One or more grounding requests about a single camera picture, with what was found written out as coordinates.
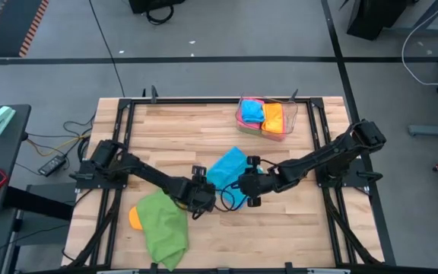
wooden table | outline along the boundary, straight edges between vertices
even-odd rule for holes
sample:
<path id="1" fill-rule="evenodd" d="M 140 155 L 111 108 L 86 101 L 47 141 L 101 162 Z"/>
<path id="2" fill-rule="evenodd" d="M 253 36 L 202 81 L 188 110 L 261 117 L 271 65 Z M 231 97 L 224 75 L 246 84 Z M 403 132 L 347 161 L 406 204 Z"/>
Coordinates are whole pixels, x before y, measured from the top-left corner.
<path id="1" fill-rule="evenodd" d="M 348 115 L 342 97 L 323 99 L 334 139 L 348 127 Z M 100 140 L 112 138 L 118 100 L 100 99 L 88 155 Z M 211 167 L 233 146 L 273 162 L 300 158 L 313 150 L 305 106 L 299 105 L 295 129 L 283 142 L 239 132 L 235 112 L 236 104 L 140 104 L 133 119 L 130 152 L 170 176 L 190 177 L 192 165 Z M 123 132 L 126 117 L 123 115 Z M 320 124 L 318 113 L 316 122 Z M 114 269 L 150 267 L 144 235 L 131 229 L 128 212 L 156 190 L 154 185 L 130 176 L 119 210 Z M 375 258 L 383 260 L 368 196 L 351 188 L 343 189 L 343 193 L 351 229 Z M 113 194 L 109 196 L 110 204 Z M 94 190 L 74 210 L 65 247 L 69 256 L 77 256 L 93 234 L 100 199 L 101 190 Z M 262 196 L 262 202 L 261 207 L 245 207 L 238 212 L 214 210 L 197 221 L 189 216 L 189 251 L 178 268 L 283 268 L 285 262 L 295 267 L 335 265 L 322 191 L 313 172 L 292 190 Z M 338 235 L 347 262 L 340 229 Z M 103 262 L 106 243 L 105 234 L 98 263 Z M 64 258 L 62 264 L 68 263 Z"/>

white cable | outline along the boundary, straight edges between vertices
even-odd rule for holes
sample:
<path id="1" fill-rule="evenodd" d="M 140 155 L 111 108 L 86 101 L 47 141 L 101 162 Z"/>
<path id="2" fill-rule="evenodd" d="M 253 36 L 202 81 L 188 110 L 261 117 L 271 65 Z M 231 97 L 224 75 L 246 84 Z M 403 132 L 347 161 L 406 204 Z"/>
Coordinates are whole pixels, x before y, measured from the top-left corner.
<path id="1" fill-rule="evenodd" d="M 436 11 L 434 14 L 432 14 L 428 19 L 426 19 L 422 24 L 419 24 L 416 28 L 414 28 L 410 34 L 407 36 L 407 39 L 405 40 L 405 42 L 403 43 L 403 47 L 401 48 L 401 62 L 403 62 L 403 66 L 408 70 L 408 72 L 410 72 L 411 76 L 413 76 L 413 78 L 415 78 L 415 80 L 417 80 L 419 83 L 423 84 L 423 85 L 437 85 L 438 83 L 426 83 L 422 80 L 420 80 L 419 78 L 417 78 L 417 76 L 415 76 L 415 74 L 407 67 L 407 64 L 405 63 L 405 47 L 407 46 L 407 42 L 410 39 L 411 35 L 413 33 L 415 33 L 415 31 L 417 31 L 420 27 L 422 27 L 423 25 L 425 25 L 428 21 L 430 21 L 432 18 L 434 18 L 435 16 L 438 15 L 438 11 Z"/>

yellow cable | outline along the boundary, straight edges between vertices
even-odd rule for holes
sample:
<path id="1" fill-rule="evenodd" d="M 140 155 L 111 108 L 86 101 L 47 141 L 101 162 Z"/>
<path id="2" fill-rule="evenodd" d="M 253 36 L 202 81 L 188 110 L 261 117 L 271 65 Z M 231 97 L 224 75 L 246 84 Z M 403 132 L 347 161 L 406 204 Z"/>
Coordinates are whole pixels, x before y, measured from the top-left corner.
<path id="1" fill-rule="evenodd" d="M 75 138 L 73 138 L 73 139 L 71 139 L 71 140 L 68 140 L 67 142 L 64 142 L 63 144 L 61 144 L 61 145 L 59 145 L 58 147 L 56 147 L 56 148 L 52 148 L 52 151 L 51 152 L 49 152 L 49 153 L 42 153 L 39 149 L 38 149 L 38 147 L 37 147 L 37 145 L 35 145 L 35 143 L 33 143 L 31 140 L 29 140 L 29 139 L 27 139 L 27 141 L 36 149 L 36 152 L 40 155 L 40 156 L 42 156 L 42 157 L 47 157 L 47 156 L 50 156 L 50 155 L 52 155 L 54 152 L 56 152 L 59 148 L 61 148 L 61 147 L 63 147 L 63 146 L 66 146 L 66 145 L 68 145 L 68 144 L 70 144 L 71 142 L 73 142 L 73 141 L 77 141 L 77 140 L 80 140 L 80 139 L 82 139 L 82 138 L 86 138 L 86 137 L 88 137 L 89 135 L 81 135 L 81 136 L 78 136 L 78 137 L 75 137 Z"/>

black floor stripe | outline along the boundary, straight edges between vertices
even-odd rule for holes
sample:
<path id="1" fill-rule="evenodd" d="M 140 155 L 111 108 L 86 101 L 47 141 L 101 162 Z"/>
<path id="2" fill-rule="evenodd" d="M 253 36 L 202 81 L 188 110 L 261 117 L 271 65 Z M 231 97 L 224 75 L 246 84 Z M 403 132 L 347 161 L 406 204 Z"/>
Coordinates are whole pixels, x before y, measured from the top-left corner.
<path id="1" fill-rule="evenodd" d="M 0 57 L 20 57 L 42 0 L 0 0 Z"/>
<path id="2" fill-rule="evenodd" d="M 341 46 L 339 45 L 338 36 L 335 32 L 335 26 L 332 21 L 331 11 L 327 0 L 321 0 L 322 9 L 324 10 L 325 22 L 327 23 L 328 33 L 331 37 L 332 47 L 334 49 L 335 57 L 337 58 L 337 64 L 339 68 L 339 74 L 341 76 L 342 86 L 344 88 L 344 95 L 348 103 L 348 111 L 351 115 L 352 122 L 357 122 L 360 120 L 359 113 L 357 112 L 356 102 L 354 100 L 353 91 L 351 88 L 351 83 L 349 82 L 348 71 L 346 70 L 346 65 L 344 63 L 345 58 L 342 56 Z M 363 155 L 362 157 L 365 168 L 367 170 L 373 170 L 371 160 L 369 155 Z M 370 202 L 373 209 L 373 216 L 376 222 L 376 228 L 379 235 L 379 241 L 382 246 L 383 256 L 385 262 L 389 265 L 394 266 L 395 256 L 393 254 L 392 243 L 389 239 L 388 228 L 386 226 L 385 216 L 382 211 L 381 201 L 379 199 L 379 193 L 376 183 L 370 184 L 371 197 Z"/>
<path id="3" fill-rule="evenodd" d="M 332 56 L 205 56 L 205 57 L 128 57 L 115 58 L 116 64 L 173 64 L 222 62 L 327 62 L 337 63 Z M 401 63 L 400 57 L 344 57 L 344 63 Z M 406 57 L 407 63 L 432 63 L 438 57 Z M 112 64 L 111 58 L 0 59 L 0 65 L 91 65 Z"/>

plastic bin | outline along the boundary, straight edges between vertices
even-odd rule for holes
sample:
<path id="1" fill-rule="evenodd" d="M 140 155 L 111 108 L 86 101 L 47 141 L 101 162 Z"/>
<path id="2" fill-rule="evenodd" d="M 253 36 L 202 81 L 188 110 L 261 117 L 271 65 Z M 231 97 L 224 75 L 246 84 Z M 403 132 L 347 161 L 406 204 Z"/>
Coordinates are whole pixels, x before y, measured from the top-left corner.
<path id="1" fill-rule="evenodd" d="M 262 123 L 245 123 L 241 115 L 241 106 L 244 100 L 255 99 L 264 102 L 265 104 L 281 104 L 283 110 L 283 122 L 284 130 L 282 133 L 269 132 L 262 129 Z M 261 137 L 275 140 L 283 141 L 288 134 L 292 133 L 295 126 L 295 119 L 297 118 L 297 104 L 293 101 L 286 100 L 275 100 L 267 97 L 251 97 L 251 96 L 241 96 L 240 102 L 236 110 L 236 127 L 239 131 L 244 133 L 249 133 L 253 135 L 259 135 Z"/>

